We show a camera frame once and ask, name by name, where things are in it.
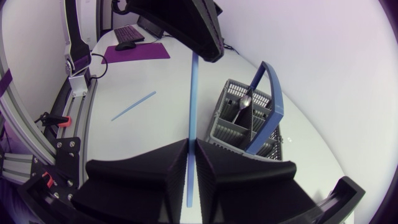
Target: gray cutlery basket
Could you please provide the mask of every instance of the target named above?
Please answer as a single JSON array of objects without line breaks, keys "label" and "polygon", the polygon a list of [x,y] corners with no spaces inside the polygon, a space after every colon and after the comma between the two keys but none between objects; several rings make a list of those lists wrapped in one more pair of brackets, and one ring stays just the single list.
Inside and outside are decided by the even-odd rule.
[{"label": "gray cutlery basket", "polygon": [[[256,77],[258,79],[258,84],[259,78],[261,79],[262,74],[261,76],[257,74]],[[274,81],[271,82],[271,85],[278,85],[278,87],[275,88],[275,86],[272,86],[272,89],[280,90],[279,82],[275,82],[275,79],[277,80],[277,78],[273,78]],[[247,152],[247,149],[249,148],[253,139],[258,134],[262,134],[259,132],[261,132],[261,130],[264,128],[270,128],[267,127],[270,122],[267,123],[266,121],[272,115],[272,107],[275,106],[272,103],[273,97],[256,90],[255,87],[253,88],[251,86],[245,85],[235,80],[227,80],[223,91],[218,98],[216,108],[207,130],[207,142],[227,148],[237,153],[245,153]],[[282,92],[273,93],[273,95],[278,94],[280,94],[280,98],[282,98]],[[250,106],[240,112],[236,122],[232,123],[232,120],[239,111],[239,99],[244,95],[249,95],[252,98],[252,102]],[[251,154],[281,161],[282,136],[280,135],[279,121],[276,123],[276,127],[271,128],[271,134],[268,135],[267,138],[263,138],[264,140],[262,144],[258,144],[255,153]]]}]

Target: metal spoon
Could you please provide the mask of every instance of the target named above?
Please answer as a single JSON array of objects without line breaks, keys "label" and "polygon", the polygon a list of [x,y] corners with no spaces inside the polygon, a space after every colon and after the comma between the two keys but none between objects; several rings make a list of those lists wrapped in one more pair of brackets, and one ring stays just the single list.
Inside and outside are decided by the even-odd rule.
[{"label": "metal spoon", "polygon": [[251,103],[251,97],[244,95],[240,100],[239,100],[239,111],[236,114],[235,118],[233,119],[232,123],[234,124],[236,121],[236,118],[238,118],[239,113],[241,112],[241,110],[247,108]]}]

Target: white tabletop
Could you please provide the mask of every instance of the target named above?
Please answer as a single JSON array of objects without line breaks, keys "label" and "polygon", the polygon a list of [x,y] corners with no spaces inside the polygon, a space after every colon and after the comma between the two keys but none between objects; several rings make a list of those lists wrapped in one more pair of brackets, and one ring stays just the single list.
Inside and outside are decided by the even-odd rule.
[{"label": "white tabletop", "polygon": [[[155,40],[140,27],[134,27],[146,37],[144,42]],[[192,51],[171,37],[158,42],[163,43],[170,59],[110,63],[107,74],[98,80],[88,135],[88,161],[127,159],[188,137]],[[99,40],[93,52],[104,55],[108,46],[117,44],[114,32],[109,32]],[[250,84],[258,66],[230,50],[225,50],[224,57],[216,63],[200,59],[199,139],[205,139],[210,117],[227,79]],[[104,67],[101,58],[93,57],[91,74],[101,75]],[[263,78],[257,89],[270,94],[268,79]],[[157,93],[111,121],[152,91]],[[285,95],[283,97],[285,115],[280,122],[283,158],[296,163],[295,181],[317,203],[327,197],[344,173],[309,120]],[[192,208],[186,207],[185,196],[186,193],[181,222],[200,223],[196,175]],[[353,223],[353,220],[352,214],[346,223]]]}]

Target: blue rod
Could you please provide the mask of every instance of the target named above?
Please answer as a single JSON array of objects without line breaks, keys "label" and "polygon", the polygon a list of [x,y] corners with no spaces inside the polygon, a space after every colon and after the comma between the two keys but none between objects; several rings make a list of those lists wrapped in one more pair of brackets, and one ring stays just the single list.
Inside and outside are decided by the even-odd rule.
[{"label": "blue rod", "polygon": [[148,99],[149,97],[153,96],[156,93],[156,91],[153,91],[152,93],[149,93],[147,96],[145,96],[144,98],[142,98],[141,100],[137,101],[136,103],[134,103],[133,105],[129,106],[127,109],[125,109],[122,113],[119,113],[118,115],[116,115],[116,117],[112,118],[111,121],[114,121],[116,118],[122,116],[125,112],[131,110],[133,107],[137,106],[138,104],[142,103],[143,101],[145,101],[146,99]]},{"label": "blue rod", "polygon": [[187,207],[192,207],[195,171],[195,141],[197,138],[198,55],[192,52],[191,97],[189,102]]}]

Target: metal bracket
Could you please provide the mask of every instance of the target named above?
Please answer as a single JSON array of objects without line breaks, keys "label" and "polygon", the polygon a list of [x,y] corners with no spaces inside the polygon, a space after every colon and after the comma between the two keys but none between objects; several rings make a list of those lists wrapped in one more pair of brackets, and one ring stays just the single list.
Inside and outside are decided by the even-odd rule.
[{"label": "metal bracket", "polygon": [[53,145],[57,149],[55,156],[57,172],[66,179],[68,187],[77,189],[79,186],[80,138],[56,139]]},{"label": "metal bracket", "polygon": [[85,96],[88,92],[90,69],[85,69],[74,77],[69,77],[69,83],[74,97]]}]

